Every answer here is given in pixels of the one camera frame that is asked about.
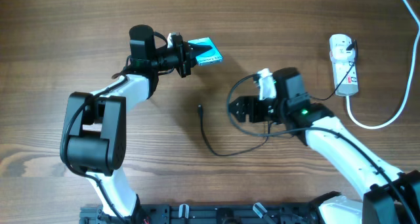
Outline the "cyan screen smartphone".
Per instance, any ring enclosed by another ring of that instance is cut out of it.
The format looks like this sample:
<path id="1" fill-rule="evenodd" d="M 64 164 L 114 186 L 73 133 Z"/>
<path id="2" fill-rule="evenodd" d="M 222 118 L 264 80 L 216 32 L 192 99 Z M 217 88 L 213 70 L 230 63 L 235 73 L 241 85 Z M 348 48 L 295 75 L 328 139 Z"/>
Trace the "cyan screen smartphone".
<path id="1" fill-rule="evenodd" d="M 210 37 L 203 37 L 188 41 L 188 44 L 191 43 L 198 45 L 210 45 L 213 48 L 212 50 L 195 57 L 198 66 L 207 66 L 210 64 L 221 63 L 223 61 L 223 56 L 216 48 Z"/>

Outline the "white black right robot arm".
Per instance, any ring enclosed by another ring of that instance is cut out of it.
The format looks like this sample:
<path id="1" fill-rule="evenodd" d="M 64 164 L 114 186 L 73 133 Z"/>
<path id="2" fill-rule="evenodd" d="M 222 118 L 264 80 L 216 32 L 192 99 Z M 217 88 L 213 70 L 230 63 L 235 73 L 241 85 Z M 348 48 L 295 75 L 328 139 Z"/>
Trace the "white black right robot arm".
<path id="1" fill-rule="evenodd" d="M 352 185 L 361 200 L 330 192 L 310 202 L 316 223 L 418 223 L 419 171 L 404 173 L 353 136 L 334 113 L 312 103 L 296 68 L 251 75 L 257 96 L 227 99 L 235 127 L 250 121 L 285 125 L 290 134 L 328 160 Z"/>

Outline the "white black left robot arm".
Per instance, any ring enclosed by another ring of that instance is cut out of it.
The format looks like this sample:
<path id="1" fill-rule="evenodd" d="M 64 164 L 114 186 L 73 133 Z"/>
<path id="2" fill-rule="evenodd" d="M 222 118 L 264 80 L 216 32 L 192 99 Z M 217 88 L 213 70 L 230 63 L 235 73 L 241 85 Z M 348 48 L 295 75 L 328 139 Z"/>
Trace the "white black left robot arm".
<path id="1" fill-rule="evenodd" d="M 154 94 L 160 76 L 177 71 L 184 78 L 196 65 L 222 60 L 208 37 L 184 41 L 178 33 L 165 37 L 147 25 L 129 30 L 129 45 L 114 83 L 69 96 L 60 142 L 62 162 L 94 187 L 105 223 L 151 222 L 122 168 L 128 111 Z"/>

